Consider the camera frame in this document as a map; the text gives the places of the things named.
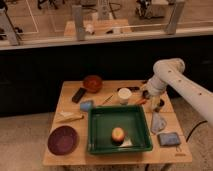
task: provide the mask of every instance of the green bin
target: green bin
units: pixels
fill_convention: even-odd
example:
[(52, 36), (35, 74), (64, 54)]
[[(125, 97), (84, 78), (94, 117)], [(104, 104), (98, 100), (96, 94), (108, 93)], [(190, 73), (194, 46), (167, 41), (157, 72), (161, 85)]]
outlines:
[[(143, 108), (140, 106), (105, 106), (92, 108), (88, 116), (88, 151), (91, 154), (151, 151), (152, 141)], [(112, 130), (121, 127), (125, 139), (115, 144)]]

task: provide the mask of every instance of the black cable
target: black cable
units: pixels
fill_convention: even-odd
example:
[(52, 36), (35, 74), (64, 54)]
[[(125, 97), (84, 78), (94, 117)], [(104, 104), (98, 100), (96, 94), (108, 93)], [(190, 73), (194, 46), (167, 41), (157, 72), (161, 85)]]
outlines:
[(113, 19), (117, 19), (116, 15), (115, 15), (115, 12), (114, 12), (113, 9), (112, 9), (112, 3), (110, 3), (110, 2), (109, 2), (109, 8), (110, 8), (110, 11), (111, 11), (111, 13), (112, 13)]
[[(117, 6), (119, 6), (119, 7), (113, 9), (113, 8), (112, 8), (112, 5), (117, 5)], [(122, 4), (114, 3), (114, 2), (109, 2), (109, 7), (110, 7), (110, 12), (112, 13), (113, 18), (116, 19), (117, 17), (115, 16), (115, 13), (114, 13), (114, 12), (121, 10)], [(91, 10), (91, 12), (92, 12), (92, 11), (95, 11), (95, 12), (98, 11), (97, 9), (92, 8), (92, 6), (83, 6), (83, 9), (85, 9), (85, 10)]]
[(111, 4), (111, 5), (118, 5), (119, 6), (118, 8), (113, 9), (114, 12), (119, 11), (122, 8), (122, 4), (119, 4), (119, 3), (109, 2), (109, 4)]
[(201, 124), (204, 124), (204, 123), (206, 123), (207, 121), (201, 121), (201, 122), (199, 122), (198, 124), (196, 124), (193, 128), (192, 128), (192, 130), (189, 132), (189, 135), (187, 136), (187, 138), (186, 138), (186, 142), (188, 142), (189, 141), (189, 138), (191, 137), (191, 135), (192, 135), (192, 133), (195, 131), (195, 129), (198, 127), (198, 126), (200, 126)]

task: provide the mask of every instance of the small red bowl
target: small red bowl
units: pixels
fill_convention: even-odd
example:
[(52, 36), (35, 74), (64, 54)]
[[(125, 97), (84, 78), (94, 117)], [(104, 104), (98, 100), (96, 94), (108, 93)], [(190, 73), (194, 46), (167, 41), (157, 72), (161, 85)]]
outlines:
[(97, 93), (102, 88), (102, 78), (98, 75), (88, 75), (83, 80), (84, 88), (90, 93)]
[(78, 134), (70, 126), (56, 128), (48, 138), (48, 148), (55, 155), (66, 155), (74, 151), (77, 146)]

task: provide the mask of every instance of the desk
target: desk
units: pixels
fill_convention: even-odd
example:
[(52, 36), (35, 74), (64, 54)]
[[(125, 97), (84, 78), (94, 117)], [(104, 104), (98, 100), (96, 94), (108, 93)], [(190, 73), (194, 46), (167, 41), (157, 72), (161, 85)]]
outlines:
[[(118, 105), (117, 88), (127, 86), (142, 86), (141, 81), (104, 81), (103, 88), (96, 94), (86, 93), (81, 101), (93, 99), (96, 105), (100, 105), (105, 99), (113, 94), (113, 97), (105, 105)], [(79, 102), (75, 104), (71, 102), (71, 97), (74, 93), (82, 87), (80, 81), (67, 81), (64, 82), (60, 98), (58, 101), (56, 113), (54, 116), (51, 131), (55, 128), (62, 126), (61, 123), (56, 123), (59, 119), (61, 111), (73, 112), (75, 114), (82, 113), (79, 109)], [(134, 92), (129, 104), (134, 104), (140, 98), (139, 92)], [(108, 165), (108, 164), (145, 164), (145, 163), (179, 163), (179, 162), (191, 162), (192, 156), (189, 151), (188, 145), (185, 141), (185, 137), (174, 113), (171, 102), (167, 94), (163, 94), (162, 99), (165, 101), (165, 105), (161, 110), (161, 115), (167, 121), (167, 127), (162, 132), (177, 132), (181, 139), (181, 145), (177, 149), (176, 147), (161, 148), (158, 144), (156, 135), (151, 134), (153, 150), (149, 152), (137, 152), (137, 153), (120, 153), (120, 154), (107, 154), (107, 155), (91, 155), (87, 152), (87, 113), (84, 113), (84, 119), (69, 122), (67, 125), (76, 129), (79, 134), (79, 144), (75, 151), (65, 156), (55, 156), (51, 154), (46, 148), (44, 154), (44, 165)], [(150, 128), (152, 114), (149, 109), (150, 102), (148, 101), (143, 105), (145, 116), (147, 119), (148, 127)]]
[[(113, 27), (124, 27), (121, 29), (123, 33), (132, 32), (129, 27), (129, 22), (126, 19), (84, 21), (84, 27), (86, 27), (87, 24), (92, 24), (94, 26), (96, 36), (105, 35), (106, 32), (111, 30)], [(74, 21), (68, 21), (64, 30), (64, 36), (75, 36), (75, 34)]]

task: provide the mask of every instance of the purple bowl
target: purple bowl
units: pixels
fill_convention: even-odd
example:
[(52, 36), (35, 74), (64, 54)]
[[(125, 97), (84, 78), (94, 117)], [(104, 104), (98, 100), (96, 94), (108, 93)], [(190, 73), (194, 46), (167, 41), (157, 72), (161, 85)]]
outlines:
[(61, 126), (56, 128), (49, 136), (48, 148), (55, 155), (71, 153), (77, 145), (78, 135), (74, 128)]

